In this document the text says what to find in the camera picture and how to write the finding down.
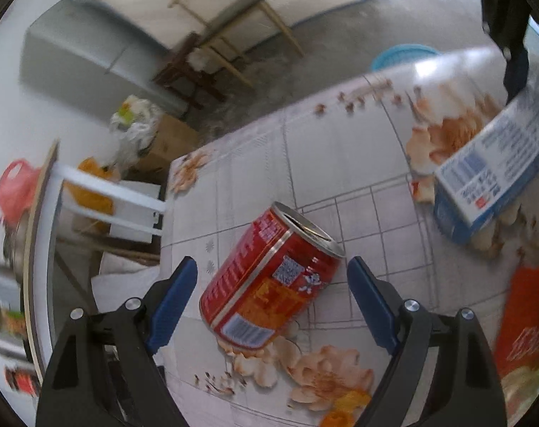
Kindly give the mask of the red paper packaging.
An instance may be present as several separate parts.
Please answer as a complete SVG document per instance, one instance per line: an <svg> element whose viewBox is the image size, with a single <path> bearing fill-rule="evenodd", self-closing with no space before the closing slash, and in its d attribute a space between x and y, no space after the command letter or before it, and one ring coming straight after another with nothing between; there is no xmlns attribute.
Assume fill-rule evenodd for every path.
<svg viewBox="0 0 539 427"><path fill-rule="evenodd" d="M494 360L514 426L539 396L539 268L521 266L512 277Z"/></svg>

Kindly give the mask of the blue white medicine box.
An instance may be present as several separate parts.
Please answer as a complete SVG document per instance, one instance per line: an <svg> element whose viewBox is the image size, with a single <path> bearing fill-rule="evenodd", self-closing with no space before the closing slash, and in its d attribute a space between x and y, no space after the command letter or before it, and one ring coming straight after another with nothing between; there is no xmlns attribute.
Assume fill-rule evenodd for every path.
<svg viewBox="0 0 539 427"><path fill-rule="evenodd" d="M475 138L435 171L433 216L463 245L539 171L539 85L529 84Z"/></svg>

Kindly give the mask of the red drink can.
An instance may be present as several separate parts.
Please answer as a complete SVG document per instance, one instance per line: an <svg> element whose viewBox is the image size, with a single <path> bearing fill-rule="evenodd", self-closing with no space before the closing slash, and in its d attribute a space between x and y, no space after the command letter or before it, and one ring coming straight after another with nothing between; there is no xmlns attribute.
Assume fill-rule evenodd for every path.
<svg viewBox="0 0 539 427"><path fill-rule="evenodd" d="M332 282L345 251L281 202L255 219L199 300L210 330L235 348L257 351Z"/></svg>

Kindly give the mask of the blue plastic trash basket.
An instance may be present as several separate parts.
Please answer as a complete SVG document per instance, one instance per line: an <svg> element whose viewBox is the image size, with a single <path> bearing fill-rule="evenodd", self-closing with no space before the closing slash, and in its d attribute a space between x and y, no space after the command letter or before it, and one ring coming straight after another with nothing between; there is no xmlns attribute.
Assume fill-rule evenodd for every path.
<svg viewBox="0 0 539 427"><path fill-rule="evenodd" d="M382 51L375 57L371 64L371 71L378 72L385 68L423 61L428 58L439 56L440 52L427 45L405 43L397 44Z"/></svg>

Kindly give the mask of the white side table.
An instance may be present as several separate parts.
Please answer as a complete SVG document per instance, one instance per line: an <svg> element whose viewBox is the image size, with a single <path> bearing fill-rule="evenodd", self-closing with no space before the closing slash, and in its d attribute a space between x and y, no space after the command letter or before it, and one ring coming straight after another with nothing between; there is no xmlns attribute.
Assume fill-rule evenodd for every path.
<svg viewBox="0 0 539 427"><path fill-rule="evenodd" d="M64 194L65 185L86 189L110 197L130 208L145 210L156 217L166 211L166 203L158 197L137 192L118 182L97 178L59 161L59 141L50 145L41 167L27 226L25 261L23 262L23 311L27 323L27 339L31 361L37 377L42 380L52 355L57 332L54 326L53 276L59 244L94 252L109 252L118 257L156 261L159 257L118 248L110 241L98 240L91 234L74 229L73 220L84 217L111 226L144 232L154 237L162 230L129 220L125 216L106 215L77 204Z"/></svg>

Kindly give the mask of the dark sauce bottle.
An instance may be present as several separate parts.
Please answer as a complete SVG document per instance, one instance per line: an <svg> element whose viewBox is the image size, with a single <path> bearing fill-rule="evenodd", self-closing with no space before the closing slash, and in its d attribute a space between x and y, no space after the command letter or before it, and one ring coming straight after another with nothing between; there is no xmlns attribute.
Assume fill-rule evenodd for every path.
<svg viewBox="0 0 539 427"><path fill-rule="evenodd" d="M34 372L19 367L4 367L4 378L13 391L31 397L38 397L40 394L41 385Z"/></svg>

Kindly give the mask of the silver rice cooker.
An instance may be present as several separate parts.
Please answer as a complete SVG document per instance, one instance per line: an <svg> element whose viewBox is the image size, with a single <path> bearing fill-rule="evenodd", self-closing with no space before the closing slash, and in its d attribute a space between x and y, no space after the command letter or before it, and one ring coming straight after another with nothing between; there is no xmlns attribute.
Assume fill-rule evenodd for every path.
<svg viewBox="0 0 539 427"><path fill-rule="evenodd" d="M30 360L22 290L13 272L0 265L0 354Z"/></svg>

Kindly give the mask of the metal pot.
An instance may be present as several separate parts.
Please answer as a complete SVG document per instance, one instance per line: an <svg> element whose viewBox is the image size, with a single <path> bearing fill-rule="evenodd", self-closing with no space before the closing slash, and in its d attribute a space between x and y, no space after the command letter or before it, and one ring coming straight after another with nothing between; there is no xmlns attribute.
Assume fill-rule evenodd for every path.
<svg viewBox="0 0 539 427"><path fill-rule="evenodd" d="M25 247L27 237L28 220L30 211L26 210L16 227L5 226L4 247L2 253L8 262L10 269L15 274L17 281L23 281L23 262L25 261Z"/></svg>

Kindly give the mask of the floral plastic tablecloth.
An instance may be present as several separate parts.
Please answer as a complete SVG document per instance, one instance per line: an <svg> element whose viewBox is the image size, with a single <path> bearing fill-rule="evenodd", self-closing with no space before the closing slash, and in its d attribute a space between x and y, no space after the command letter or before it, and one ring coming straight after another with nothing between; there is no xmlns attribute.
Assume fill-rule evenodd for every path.
<svg viewBox="0 0 539 427"><path fill-rule="evenodd" d="M495 48L452 52L416 64L368 73L322 91L206 144L169 169L167 212L161 241L161 273L185 255L198 265L198 282L164 357L168 389L189 426L317 426L325 411L289 397L301 387L276 360L271 389L233 382L235 357L218 345L199 317L199 297L245 233L247 225L281 201L360 254L381 280L422 299L429 310L450 314L474 306L487 341L495 347L512 276L523 260L537 267L539 182L518 207L476 236L477 249L452 245L438 233L427 203L432 151L455 151L474 136L475 116L486 125L504 107L505 60ZM184 161L196 181L174 193ZM388 364L375 347L349 293L348 260L308 310L296 318L294 341L302 355L332 345L358 352L357 367L371 369L376 389Z"/></svg>

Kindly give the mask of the red plastic bag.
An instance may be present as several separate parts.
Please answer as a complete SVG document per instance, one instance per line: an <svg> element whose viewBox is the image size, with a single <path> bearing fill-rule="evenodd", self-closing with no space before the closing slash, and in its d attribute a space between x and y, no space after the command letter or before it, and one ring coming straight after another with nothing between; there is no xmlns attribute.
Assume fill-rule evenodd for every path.
<svg viewBox="0 0 539 427"><path fill-rule="evenodd" d="M26 159L17 159L0 176L1 220L8 227L15 227L32 206L40 173Z"/></svg>

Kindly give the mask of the cardboard box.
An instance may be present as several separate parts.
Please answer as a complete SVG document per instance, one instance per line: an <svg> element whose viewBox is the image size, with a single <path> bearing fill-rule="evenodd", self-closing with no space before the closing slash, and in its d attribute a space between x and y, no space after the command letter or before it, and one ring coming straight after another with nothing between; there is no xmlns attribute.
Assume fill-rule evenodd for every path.
<svg viewBox="0 0 539 427"><path fill-rule="evenodd" d="M156 135L133 169L145 173L167 172L173 160L198 148L199 134L184 121L163 114Z"/></svg>

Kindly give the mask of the white plastic bags pile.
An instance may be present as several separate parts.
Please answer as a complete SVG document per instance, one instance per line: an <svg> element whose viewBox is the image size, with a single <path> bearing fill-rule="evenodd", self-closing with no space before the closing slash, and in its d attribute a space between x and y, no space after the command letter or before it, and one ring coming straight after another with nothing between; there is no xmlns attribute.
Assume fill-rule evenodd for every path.
<svg viewBox="0 0 539 427"><path fill-rule="evenodd" d="M111 116L111 134L118 140L117 165L133 166L155 140L164 110L145 98L129 95Z"/></svg>

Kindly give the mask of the wooden chair dark seat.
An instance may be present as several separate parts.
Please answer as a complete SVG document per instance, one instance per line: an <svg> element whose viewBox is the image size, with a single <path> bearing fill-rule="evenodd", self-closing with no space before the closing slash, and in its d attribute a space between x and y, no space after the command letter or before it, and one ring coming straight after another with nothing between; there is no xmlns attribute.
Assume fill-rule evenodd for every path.
<svg viewBox="0 0 539 427"><path fill-rule="evenodd" d="M218 49L214 46L218 41L226 44L239 58L242 58L245 62L249 62L249 58L245 55L241 49L233 45L230 42L226 34L243 23L245 19L252 14L252 12L262 12L273 25L283 34L283 36L290 42L290 45L298 52L299 56L304 56L304 51L295 38L292 29L285 23L278 12L275 11L268 4L267 0L236 0L222 9L213 19L207 21L198 12L194 12L185 0L170 0L168 8L174 8L179 6L187 14L193 17L196 21L200 22L204 26L202 34L199 36L197 47L216 60L223 68L237 77L242 84L252 88L252 83L243 75L238 68L235 68L233 64L224 57Z"/></svg>

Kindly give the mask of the dark wooden stool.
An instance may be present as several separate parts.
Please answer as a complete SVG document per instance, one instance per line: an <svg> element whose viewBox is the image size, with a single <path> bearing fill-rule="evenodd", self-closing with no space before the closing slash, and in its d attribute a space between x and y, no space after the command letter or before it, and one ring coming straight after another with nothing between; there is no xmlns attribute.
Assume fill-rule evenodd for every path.
<svg viewBox="0 0 539 427"><path fill-rule="evenodd" d="M195 32L190 32L165 58L164 65L153 77L153 82L161 88L169 91L172 95L186 102L188 106L202 110L204 106L196 100L198 90L205 91L217 101L225 102L227 96L218 88L214 87L214 76L206 72L198 72L188 60L188 56L198 48L200 37ZM186 95L175 87L180 79L187 79L194 85L191 95Z"/></svg>

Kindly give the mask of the grey refrigerator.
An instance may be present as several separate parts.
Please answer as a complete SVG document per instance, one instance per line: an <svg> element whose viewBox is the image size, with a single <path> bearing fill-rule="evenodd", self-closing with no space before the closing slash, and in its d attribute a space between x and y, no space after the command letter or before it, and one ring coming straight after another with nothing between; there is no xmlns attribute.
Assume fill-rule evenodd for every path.
<svg viewBox="0 0 539 427"><path fill-rule="evenodd" d="M20 79L101 121L129 95L179 117L186 104L153 82L166 55L166 48L103 7L60 0L27 28Z"/></svg>

